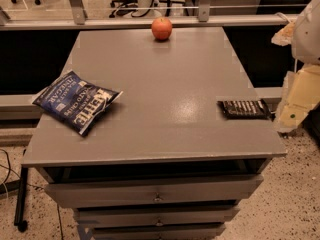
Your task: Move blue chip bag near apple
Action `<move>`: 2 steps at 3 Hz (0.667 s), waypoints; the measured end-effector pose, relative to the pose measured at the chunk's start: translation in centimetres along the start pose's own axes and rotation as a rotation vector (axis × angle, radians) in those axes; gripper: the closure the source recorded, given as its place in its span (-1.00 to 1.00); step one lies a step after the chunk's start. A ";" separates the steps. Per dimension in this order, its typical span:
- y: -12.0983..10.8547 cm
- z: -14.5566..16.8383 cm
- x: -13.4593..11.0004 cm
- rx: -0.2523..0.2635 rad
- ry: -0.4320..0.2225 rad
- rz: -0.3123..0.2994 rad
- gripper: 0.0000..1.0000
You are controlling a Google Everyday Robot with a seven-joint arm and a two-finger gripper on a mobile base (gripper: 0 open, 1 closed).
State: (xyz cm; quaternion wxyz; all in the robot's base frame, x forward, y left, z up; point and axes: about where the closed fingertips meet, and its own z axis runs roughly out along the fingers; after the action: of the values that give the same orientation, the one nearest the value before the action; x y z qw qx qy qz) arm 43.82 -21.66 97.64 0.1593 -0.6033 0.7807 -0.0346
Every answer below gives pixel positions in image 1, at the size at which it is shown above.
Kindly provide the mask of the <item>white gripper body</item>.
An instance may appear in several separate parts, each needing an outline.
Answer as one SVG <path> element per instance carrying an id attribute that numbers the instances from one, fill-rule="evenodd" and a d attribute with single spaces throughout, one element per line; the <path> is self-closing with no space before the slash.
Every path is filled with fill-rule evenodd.
<path id="1" fill-rule="evenodd" d="M 289 71 L 284 78 L 282 98 L 276 109 L 274 127 L 289 133 L 306 119 L 320 103 L 320 66 L 303 66 L 297 73 Z"/>

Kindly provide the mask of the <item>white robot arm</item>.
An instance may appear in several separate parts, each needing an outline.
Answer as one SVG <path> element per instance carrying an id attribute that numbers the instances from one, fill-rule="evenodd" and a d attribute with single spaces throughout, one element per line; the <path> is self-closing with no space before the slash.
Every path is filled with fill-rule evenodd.
<path id="1" fill-rule="evenodd" d="M 282 99 L 276 110 L 275 128 L 288 133 L 320 103 L 320 0 L 311 0 L 271 42 L 291 45 L 292 57 L 303 63 L 300 70 L 289 72 L 284 78 Z"/>

